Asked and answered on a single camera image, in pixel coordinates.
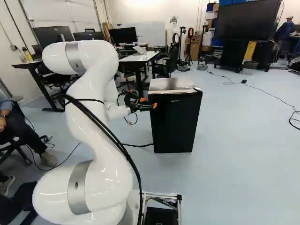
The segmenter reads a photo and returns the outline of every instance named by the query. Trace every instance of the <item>mini fridge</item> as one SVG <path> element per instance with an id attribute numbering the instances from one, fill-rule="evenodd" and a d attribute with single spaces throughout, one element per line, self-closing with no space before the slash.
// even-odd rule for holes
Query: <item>mini fridge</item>
<path id="1" fill-rule="evenodd" d="M 155 153 L 192 152 L 203 92 L 189 77 L 152 79 L 148 100 Z"/>

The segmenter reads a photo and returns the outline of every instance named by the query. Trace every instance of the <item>man in blue shirt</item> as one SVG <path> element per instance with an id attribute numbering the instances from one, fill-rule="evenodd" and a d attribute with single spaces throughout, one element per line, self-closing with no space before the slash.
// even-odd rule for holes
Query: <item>man in blue shirt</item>
<path id="1" fill-rule="evenodd" d="M 289 16 L 286 22 L 276 31 L 275 39 L 278 41 L 287 41 L 291 33 L 295 32 L 295 24 L 293 23 L 293 16 Z"/>
<path id="2" fill-rule="evenodd" d="M 48 167 L 57 165 L 57 158 L 45 151 L 47 146 L 42 142 L 39 135 L 27 125 L 24 117 L 14 108 L 14 103 L 0 94 L 0 139 L 4 135 L 19 137 L 39 154 L 44 165 Z M 13 176 L 8 177 L 0 172 L 0 195 L 7 196 L 8 189 L 14 180 Z"/>

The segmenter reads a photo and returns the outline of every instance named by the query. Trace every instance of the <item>gray floor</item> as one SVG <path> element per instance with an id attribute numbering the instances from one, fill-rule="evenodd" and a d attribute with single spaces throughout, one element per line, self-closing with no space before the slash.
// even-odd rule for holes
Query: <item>gray floor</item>
<path id="1" fill-rule="evenodd" d="M 284 70 L 235 74 L 210 67 L 210 71 L 234 82 L 247 79 L 247 84 L 300 109 L 297 75 Z M 192 77 L 204 92 L 193 153 L 162 155 L 154 154 L 152 146 L 128 147 L 141 173 L 143 189 L 182 193 L 185 225 L 298 225 L 300 131 L 288 123 L 292 108 L 243 84 L 224 85 L 226 79 L 197 71 L 195 64 L 189 72 L 172 75 Z M 64 114 L 41 111 L 43 102 L 38 99 L 23 110 L 39 134 L 53 135 L 62 160 L 78 141 L 68 131 Z M 152 142 L 149 114 L 138 112 L 138 117 L 132 127 L 123 119 L 110 122 L 109 127 L 124 143 Z M 90 157 L 92 151 L 81 145 L 67 164 Z M 21 163 L 16 165 L 5 169 L 19 179 L 14 189 L 41 175 L 34 166 L 24 170 Z M 38 218 L 33 224 L 49 223 Z"/>

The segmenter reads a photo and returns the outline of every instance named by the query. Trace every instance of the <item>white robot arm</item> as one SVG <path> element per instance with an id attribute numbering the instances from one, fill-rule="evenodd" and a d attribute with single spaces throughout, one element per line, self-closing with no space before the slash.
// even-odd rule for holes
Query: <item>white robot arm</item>
<path id="1" fill-rule="evenodd" d="M 104 124 L 130 114 L 117 106 L 113 77 L 119 58 L 102 40 L 55 43 L 43 51 L 43 61 L 59 74 L 83 74 L 67 91 Z M 90 146 L 95 157 L 77 165 L 60 166 L 37 183 L 33 205 L 44 219 L 62 225 L 116 225 L 122 219 L 133 186 L 132 168 L 112 141 L 73 104 L 66 106 L 67 125 L 74 137 Z"/>

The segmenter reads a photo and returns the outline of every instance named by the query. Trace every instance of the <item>sneaker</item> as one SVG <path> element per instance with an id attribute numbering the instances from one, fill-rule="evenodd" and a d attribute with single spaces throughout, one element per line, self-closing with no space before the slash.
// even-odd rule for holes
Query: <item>sneaker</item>
<path id="1" fill-rule="evenodd" d="M 48 167 L 54 167 L 58 164 L 57 158 L 53 155 L 50 155 L 48 152 L 44 152 L 41 155 L 41 161 L 44 165 Z"/>
<path id="2" fill-rule="evenodd" d="M 5 181 L 4 183 L 0 182 L 0 195 L 8 196 L 9 188 L 13 184 L 14 181 L 15 181 L 15 177 L 9 176 L 9 179 L 7 181 Z"/>

